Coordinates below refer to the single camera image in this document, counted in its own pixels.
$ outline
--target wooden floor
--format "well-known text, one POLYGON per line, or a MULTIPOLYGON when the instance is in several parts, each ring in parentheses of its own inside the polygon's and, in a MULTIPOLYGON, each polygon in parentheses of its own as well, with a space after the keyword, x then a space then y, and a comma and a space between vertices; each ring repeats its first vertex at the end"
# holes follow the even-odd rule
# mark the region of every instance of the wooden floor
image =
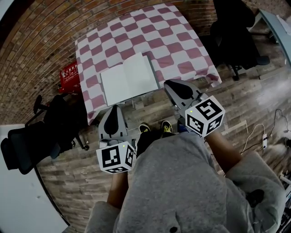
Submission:
MULTIPOLYGON (((289 151, 282 144, 285 133, 284 119, 276 118, 276 127, 272 135, 274 114, 277 108, 290 120, 291 116, 291 76, 285 71, 275 77, 261 81, 258 76, 284 66, 284 58, 278 45, 259 41, 258 48, 262 55, 269 55, 271 64, 259 67, 241 75, 241 80, 234 82, 232 73, 226 66, 218 68, 223 83, 216 88, 210 87, 204 80, 193 81, 208 95, 214 95, 226 110, 220 131, 240 151, 254 126, 263 123, 269 136, 268 149, 259 153, 269 166, 279 174, 288 169, 290 164, 289 151)), ((158 127, 160 122, 168 119, 176 123, 176 111, 163 90, 154 92, 134 100, 122 107, 129 127, 129 133, 139 138, 138 125, 147 122, 158 127)), ((258 126, 250 137, 247 147, 260 142, 263 127, 258 126)), ((90 150, 85 152, 79 147, 61 154, 55 160, 46 158, 38 169, 45 186, 60 208, 64 217, 71 223, 67 232, 84 232, 91 208, 99 200, 107 199, 111 176, 100 171, 95 149, 98 148, 98 132, 95 126, 82 131, 81 138, 88 141, 90 150)), ((253 147, 260 150, 261 144, 253 147)))

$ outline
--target chair wheel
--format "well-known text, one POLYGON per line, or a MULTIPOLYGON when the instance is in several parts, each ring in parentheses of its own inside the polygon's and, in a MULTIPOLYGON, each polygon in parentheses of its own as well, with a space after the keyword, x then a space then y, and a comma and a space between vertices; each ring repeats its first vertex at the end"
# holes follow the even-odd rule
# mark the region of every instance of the chair wheel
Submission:
POLYGON ((239 76, 233 76, 232 78, 234 81, 239 81, 239 79, 240 79, 239 76))

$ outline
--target sneaker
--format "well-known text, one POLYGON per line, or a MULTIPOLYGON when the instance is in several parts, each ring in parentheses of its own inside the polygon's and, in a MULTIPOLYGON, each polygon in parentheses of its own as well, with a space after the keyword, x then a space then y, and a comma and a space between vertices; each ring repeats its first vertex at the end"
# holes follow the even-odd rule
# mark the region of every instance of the sneaker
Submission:
POLYGON ((150 127, 148 125, 144 124, 144 123, 140 124, 140 126, 138 126, 138 128, 139 128, 141 133, 150 132, 151 131, 150 127))
POLYGON ((163 121, 162 122, 162 131, 163 133, 173 133, 172 125, 168 121, 163 121))

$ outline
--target brick wall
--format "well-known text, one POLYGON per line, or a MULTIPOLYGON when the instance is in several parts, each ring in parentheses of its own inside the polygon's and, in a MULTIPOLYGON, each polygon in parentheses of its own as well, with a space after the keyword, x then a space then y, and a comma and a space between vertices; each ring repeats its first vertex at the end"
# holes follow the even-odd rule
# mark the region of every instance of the brick wall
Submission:
MULTIPOLYGON (((19 18, 0 50, 0 124, 25 123, 37 95, 44 102, 57 94, 59 70, 75 60, 74 41, 122 14, 167 0, 35 0, 19 18)), ((216 20, 211 0, 172 1, 197 34, 216 20)), ((282 17, 283 0, 247 0, 282 17)))

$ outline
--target cable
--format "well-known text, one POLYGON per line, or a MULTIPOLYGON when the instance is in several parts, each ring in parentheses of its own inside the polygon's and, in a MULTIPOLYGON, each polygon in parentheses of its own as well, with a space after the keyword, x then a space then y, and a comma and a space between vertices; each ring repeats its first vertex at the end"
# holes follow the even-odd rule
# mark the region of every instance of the cable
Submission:
POLYGON ((255 128, 256 128, 257 126, 259 126, 259 125, 262 125, 262 126, 264 127, 264 134, 265 134, 265 126, 264 126, 263 124, 257 124, 257 125, 254 127, 254 129, 253 129, 253 131, 251 132, 251 134, 247 137, 247 139, 246 139, 246 143, 245 143, 245 147, 244 147, 244 149, 242 150, 241 154, 242 154, 243 152, 246 151, 245 148, 246 148, 247 141, 249 140, 249 137, 253 134, 255 128))
MULTIPOLYGON (((277 108, 276 111, 275 111, 275 115, 274 115, 274 126, 273 126, 273 128, 271 129, 271 132, 270 132, 269 136, 267 136, 267 139, 271 136, 271 134, 272 134, 272 132, 273 132, 273 129, 274 129, 274 127, 275 127, 275 122, 276 122, 276 113, 277 113, 277 111, 280 111, 280 112, 281 112, 281 116, 282 116, 283 118, 285 118, 285 121, 286 121, 286 122, 285 122, 285 126, 286 126, 286 128, 287 128, 287 132, 291 132, 291 130, 289 130, 289 128, 288 128, 288 120, 287 120, 286 116, 283 115, 283 112, 282 112, 281 109, 277 108)), ((258 142, 258 143, 256 143, 256 144, 250 146, 250 147, 247 148, 246 150, 243 150, 241 153, 243 153, 243 152, 245 152, 245 151, 251 149, 252 147, 254 147, 254 146, 256 146, 256 145, 259 145, 259 144, 262 143, 262 142, 263 142, 263 140, 261 140, 260 142, 258 142)))
POLYGON ((283 118, 285 118, 285 120, 286 120, 285 125, 286 125, 286 128, 287 128, 287 132, 291 132, 291 131, 289 130, 289 128, 288 128, 288 120, 287 120, 286 116, 283 115, 281 109, 277 108, 276 111, 275 111, 275 115, 274 115, 274 126, 273 126, 273 128, 271 129, 271 132, 270 132, 269 136, 272 134, 273 129, 275 128, 276 113, 277 113, 277 111, 280 111, 280 112, 281 112, 281 116, 282 116, 283 118))
POLYGON ((241 154, 242 154, 243 152, 246 152, 247 150, 251 149, 252 147, 254 147, 254 146, 256 146, 256 145, 259 145, 259 144, 262 143, 262 142, 263 142, 263 141, 260 141, 260 142, 258 142, 258 143, 256 143, 256 144, 250 146, 249 148, 247 148, 247 149, 245 149, 244 151, 242 151, 241 154))

